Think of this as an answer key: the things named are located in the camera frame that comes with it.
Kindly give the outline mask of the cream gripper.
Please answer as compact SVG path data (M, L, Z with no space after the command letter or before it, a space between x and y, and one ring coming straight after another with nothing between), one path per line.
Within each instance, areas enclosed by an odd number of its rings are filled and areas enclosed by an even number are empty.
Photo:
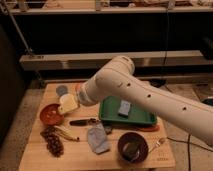
M59 102L58 111L61 115L72 112L79 107L73 94L64 94L60 97Z

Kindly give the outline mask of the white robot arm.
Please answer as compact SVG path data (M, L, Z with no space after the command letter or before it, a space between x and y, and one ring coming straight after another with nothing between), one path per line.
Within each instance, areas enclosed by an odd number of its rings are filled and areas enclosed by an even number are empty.
M75 100L92 106L108 96L119 97L213 147L213 107L146 84L133 76L134 69L129 57L114 57L77 88Z

